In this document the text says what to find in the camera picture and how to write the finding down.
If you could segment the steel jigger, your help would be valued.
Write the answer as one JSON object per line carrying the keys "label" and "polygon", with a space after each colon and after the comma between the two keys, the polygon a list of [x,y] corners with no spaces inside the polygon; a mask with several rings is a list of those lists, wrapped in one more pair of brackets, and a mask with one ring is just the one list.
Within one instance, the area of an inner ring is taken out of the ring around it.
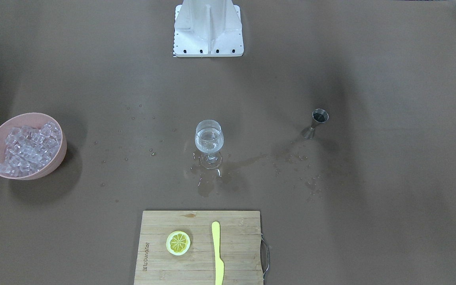
{"label": "steel jigger", "polygon": [[312,112],[312,121],[309,127],[304,128],[301,132],[304,139],[313,139],[315,137],[315,129],[328,121],[329,114],[326,110],[317,108]]}

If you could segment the clear wine glass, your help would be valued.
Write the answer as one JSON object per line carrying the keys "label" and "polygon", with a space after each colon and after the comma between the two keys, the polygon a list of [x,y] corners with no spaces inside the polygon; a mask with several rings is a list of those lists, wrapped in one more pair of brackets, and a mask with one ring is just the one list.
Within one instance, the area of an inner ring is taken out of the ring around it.
{"label": "clear wine glass", "polygon": [[220,124],[215,120],[203,120],[196,126],[195,145],[200,151],[200,164],[206,169],[217,169],[222,164],[220,150],[224,135]]}

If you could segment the clear ice cubes pile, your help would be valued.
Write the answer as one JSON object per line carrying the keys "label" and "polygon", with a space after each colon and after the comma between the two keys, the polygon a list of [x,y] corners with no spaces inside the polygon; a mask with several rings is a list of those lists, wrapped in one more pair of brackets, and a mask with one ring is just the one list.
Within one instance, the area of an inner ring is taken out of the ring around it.
{"label": "clear ice cubes pile", "polygon": [[40,129],[29,125],[11,128],[5,139],[0,174],[25,177],[42,170],[58,153],[61,142],[61,131],[53,121],[47,121]]}

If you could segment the wooden cutting board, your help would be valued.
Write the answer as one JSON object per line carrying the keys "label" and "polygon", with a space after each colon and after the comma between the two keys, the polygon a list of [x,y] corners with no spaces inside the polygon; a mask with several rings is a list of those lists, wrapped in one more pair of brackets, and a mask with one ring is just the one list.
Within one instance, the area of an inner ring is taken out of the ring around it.
{"label": "wooden cutting board", "polygon": [[[260,211],[159,211],[142,213],[135,285],[215,285],[211,224],[220,223],[223,285],[263,285]],[[166,249],[167,236],[183,231],[191,244],[182,256]]]}

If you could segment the lemon slice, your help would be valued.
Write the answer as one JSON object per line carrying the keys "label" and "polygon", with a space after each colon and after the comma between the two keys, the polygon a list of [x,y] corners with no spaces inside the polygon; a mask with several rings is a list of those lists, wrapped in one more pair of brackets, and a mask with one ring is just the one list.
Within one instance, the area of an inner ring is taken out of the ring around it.
{"label": "lemon slice", "polygon": [[173,231],[166,239],[166,249],[174,256],[184,255],[188,251],[190,244],[190,237],[183,231]]}

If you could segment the yellow plastic knife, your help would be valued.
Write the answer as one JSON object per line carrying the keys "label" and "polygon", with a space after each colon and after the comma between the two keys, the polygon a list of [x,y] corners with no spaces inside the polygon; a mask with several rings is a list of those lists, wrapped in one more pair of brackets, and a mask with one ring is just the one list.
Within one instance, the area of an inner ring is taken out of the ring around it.
{"label": "yellow plastic knife", "polygon": [[220,235],[220,223],[218,221],[212,222],[211,231],[212,231],[212,238],[213,238],[214,266],[215,266],[214,283],[216,285],[222,285],[223,280],[224,280],[225,265],[220,256],[221,235]]}

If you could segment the pink bowl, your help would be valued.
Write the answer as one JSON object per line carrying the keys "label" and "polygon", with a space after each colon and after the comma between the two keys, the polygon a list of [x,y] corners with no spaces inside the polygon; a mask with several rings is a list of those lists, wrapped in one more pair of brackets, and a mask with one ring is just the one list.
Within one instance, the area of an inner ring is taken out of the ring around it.
{"label": "pink bowl", "polygon": [[40,129],[45,123],[47,123],[47,121],[55,122],[58,125],[58,128],[62,134],[62,142],[60,143],[60,149],[58,153],[55,155],[55,157],[53,157],[51,163],[45,166],[45,168],[43,168],[42,170],[39,170],[38,172],[29,176],[9,177],[7,175],[0,174],[1,177],[10,180],[35,180],[40,177],[45,177],[46,175],[49,175],[54,170],[56,170],[58,166],[60,166],[63,159],[65,158],[67,151],[67,140],[65,138],[65,133],[56,119],[41,112],[28,112],[22,115],[18,115],[16,117],[9,119],[4,124],[0,125],[0,163],[2,163],[5,160],[5,139],[8,136],[8,133],[10,132],[11,128],[29,125],[32,128]]}

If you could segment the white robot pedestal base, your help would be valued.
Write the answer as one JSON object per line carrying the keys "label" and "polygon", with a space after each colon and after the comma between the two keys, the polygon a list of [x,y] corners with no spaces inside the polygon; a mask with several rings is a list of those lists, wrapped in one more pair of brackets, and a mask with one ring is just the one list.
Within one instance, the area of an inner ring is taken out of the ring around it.
{"label": "white robot pedestal base", "polygon": [[184,0],[174,12],[174,57],[241,57],[241,9],[231,0]]}

